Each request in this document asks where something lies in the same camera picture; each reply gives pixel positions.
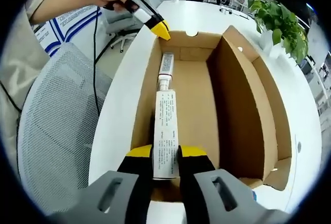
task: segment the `potted plant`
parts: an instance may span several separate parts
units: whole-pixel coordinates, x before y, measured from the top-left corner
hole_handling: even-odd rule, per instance
[[[248,0],[248,8],[254,12],[257,31],[272,32],[273,45],[281,43],[300,64],[308,54],[308,39],[295,14],[275,0]]]

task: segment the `white desk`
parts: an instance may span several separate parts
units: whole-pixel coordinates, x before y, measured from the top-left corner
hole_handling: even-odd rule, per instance
[[[266,208],[291,212],[314,182],[321,161],[321,128],[314,98],[300,68],[292,59],[265,57],[258,47],[260,34],[254,20],[234,14],[223,14],[219,6],[179,1],[163,2],[159,12],[171,30],[222,34],[234,25],[256,48],[266,62],[281,93],[287,111],[291,138],[292,164],[287,187],[277,191],[268,186],[255,189],[258,202]],[[155,40],[155,35],[143,27],[125,54],[108,91],[96,128],[89,168],[89,184],[108,170],[117,170],[130,150],[132,130],[140,90]],[[298,154],[297,145],[301,143]],[[151,202],[148,223],[182,223],[181,203]]]

